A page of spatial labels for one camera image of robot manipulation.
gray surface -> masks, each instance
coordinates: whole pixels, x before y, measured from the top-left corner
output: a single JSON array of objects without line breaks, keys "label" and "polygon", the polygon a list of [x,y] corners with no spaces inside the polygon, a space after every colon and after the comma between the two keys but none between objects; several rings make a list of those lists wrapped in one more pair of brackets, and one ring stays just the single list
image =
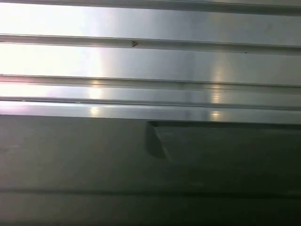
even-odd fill
[{"label": "gray surface", "polygon": [[6,34],[301,44],[298,16],[1,3],[0,20]]},{"label": "gray surface", "polygon": [[1,74],[301,85],[301,56],[23,44],[0,53]]},{"label": "gray surface", "polygon": [[[162,5],[173,5],[177,3],[177,0],[1,0],[1,2],[15,2],[15,3],[31,3],[31,4],[62,4],[62,5],[90,5],[90,6],[123,6],[123,7],[134,7],[134,6],[154,6],[159,7]],[[225,3],[225,4],[247,4],[247,5],[268,5],[268,6],[301,6],[299,0],[181,0],[184,3]]]},{"label": "gray surface", "polygon": [[301,190],[298,171],[270,174],[267,180],[155,158],[148,153],[158,147],[149,146],[154,141],[146,121],[0,116],[0,123],[0,191],[287,195]]},{"label": "gray surface", "polygon": [[263,90],[243,89],[239,85],[225,87],[219,85],[204,88],[147,86],[96,86],[64,84],[0,83],[0,100],[54,101],[82,103],[110,103],[136,105],[176,105],[245,107],[264,109],[301,109],[301,88]]},{"label": "gray surface", "polygon": [[301,124],[299,110],[0,101],[0,115]]},{"label": "gray surface", "polygon": [[210,127],[162,126],[155,130],[168,160],[178,164],[261,177],[298,175],[301,171],[301,129],[212,124]]},{"label": "gray surface", "polygon": [[187,187],[177,166],[146,152],[145,121],[0,116],[0,124],[0,190]]},{"label": "gray surface", "polygon": [[0,194],[0,222],[95,225],[300,225],[300,200]]}]

small screw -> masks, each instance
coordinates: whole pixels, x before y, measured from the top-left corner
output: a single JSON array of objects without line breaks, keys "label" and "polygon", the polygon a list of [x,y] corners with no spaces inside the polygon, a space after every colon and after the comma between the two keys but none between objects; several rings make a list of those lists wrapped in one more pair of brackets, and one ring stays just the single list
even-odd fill
[{"label": "small screw", "polygon": [[135,47],[136,45],[138,45],[138,42],[132,41],[132,47]]}]

metal strip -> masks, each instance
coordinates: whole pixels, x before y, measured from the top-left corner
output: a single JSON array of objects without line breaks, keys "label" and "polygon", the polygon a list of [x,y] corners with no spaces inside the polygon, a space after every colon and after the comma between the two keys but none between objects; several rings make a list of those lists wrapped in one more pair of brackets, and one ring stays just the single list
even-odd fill
[{"label": "metal strip", "polygon": [[0,100],[301,110],[301,93],[168,90],[0,83]]},{"label": "metal strip", "polygon": [[0,3],[0,21],[6,34],[301,45],[299,16]]},{"label": "metal strip", "polygon": [[300,86],[301,56],[0,44],[0,74]]},{"label": "metal strip", "polygon": [[300,15],[298,0],[0,0],[7,3]]},{"label": "metal strip", "polygon": [[35,44],[58,46],[149,48],[170,50],[194,50],[238,53],[261,53],[277,55],[301,55],[301,47],[216,43],[198,41],[172,41],[151,39],[113,39],[75,36],[40,36],[0,34],[0,42],[6,44]]},{"label": "metal strip", "polygon": [[2,115],[301,124],[301,111],[0,101]]}]

shiny metal panel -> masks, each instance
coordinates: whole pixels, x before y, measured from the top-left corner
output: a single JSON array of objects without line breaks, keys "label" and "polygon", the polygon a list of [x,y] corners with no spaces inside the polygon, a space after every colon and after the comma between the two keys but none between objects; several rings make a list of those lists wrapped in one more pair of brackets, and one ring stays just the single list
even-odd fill
[{"label": "shiny metal panel", "polygon": [[[124,5],[131,5],[137,4],[137,2],[177,2],[178,0],[111,0],[108,3],[106,0],[1,0],[1,2],[15,2],[15,3],[22,3],[22,2],[30,2],[36,4],[82,4],[82,5],[102,5],[102,4],[124,4]],[[301,6],[299,0],[181,0],[181,2],[199,2],[199,3],[224,3],[224,4],[247,4],[247,5],[270,5],[270,6]]]},{"label": "shiny metal panel", "polygon": [[0,83],[0,100],[301,109],[301,92],[143,89]]},{"label": "shiny metal panel", "polygon": [[0,21],[10,34],[301,45],[298,16],[1,3]]},{"label": "shiny metal panel", "polygon": [[2,115],[301,124],[301,111],[0,101]]},{"label": "shiny metal panel", "polygon": [[301,56],[0,44],[0,74],[301,85]]}]

aluminum rail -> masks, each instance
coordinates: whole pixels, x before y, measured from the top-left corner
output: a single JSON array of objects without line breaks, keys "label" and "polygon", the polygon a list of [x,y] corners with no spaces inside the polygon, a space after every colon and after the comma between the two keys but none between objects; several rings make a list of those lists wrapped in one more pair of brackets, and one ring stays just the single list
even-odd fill
[{"label": "aluminum rail", "polygon": [[0,20],[1,114],[300,124],[299,1],[4,0]]}]

